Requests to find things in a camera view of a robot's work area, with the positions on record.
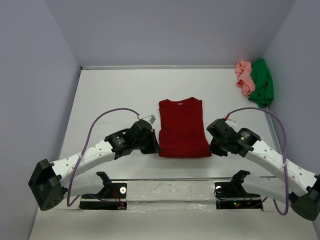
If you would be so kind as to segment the red t-shirt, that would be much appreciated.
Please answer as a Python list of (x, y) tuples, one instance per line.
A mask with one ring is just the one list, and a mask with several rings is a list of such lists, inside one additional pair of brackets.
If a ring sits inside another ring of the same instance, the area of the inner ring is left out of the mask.
[(162, 100), (159, 146), (162, 158), (207, 158), (209, 143), (203, 123), (203, 101), (194, 97), (184, 100)]

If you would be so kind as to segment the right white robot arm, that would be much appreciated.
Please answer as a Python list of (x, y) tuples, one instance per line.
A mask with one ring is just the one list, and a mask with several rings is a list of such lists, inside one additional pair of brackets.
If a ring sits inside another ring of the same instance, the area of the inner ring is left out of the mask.
[(261, 178), (247, 170), (239, 170), (228, 184), (235, 196), (258, 194), (289, 204), (306, 220), (317, 219), (320, 213), (319, 175), (284, 159), (253, 131), (247, 128), (235, 131), (223, 118), (216, 119), (206, 129), (212, 136), (210, 153), (220, 157), (239, 155), (272, 174), (272, 178)]

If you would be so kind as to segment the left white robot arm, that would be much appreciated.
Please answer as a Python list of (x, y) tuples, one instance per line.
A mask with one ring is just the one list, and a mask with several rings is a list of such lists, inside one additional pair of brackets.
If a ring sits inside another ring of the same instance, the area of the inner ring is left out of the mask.
[(140, 151), (143, 155), (161, 151), (156, 139), (154, 115), (147, 115), (126, 128), (108, 135), (96, 145), (70, 157), (48, 162), (39, 161), (28, 181), (28, 186), (41, 211), (55, 208), (63, 200), (85, 194), (104, 198), (110, 194), (112, 183), (108, 175), (87, 171), (101, 164), (115, 161)]

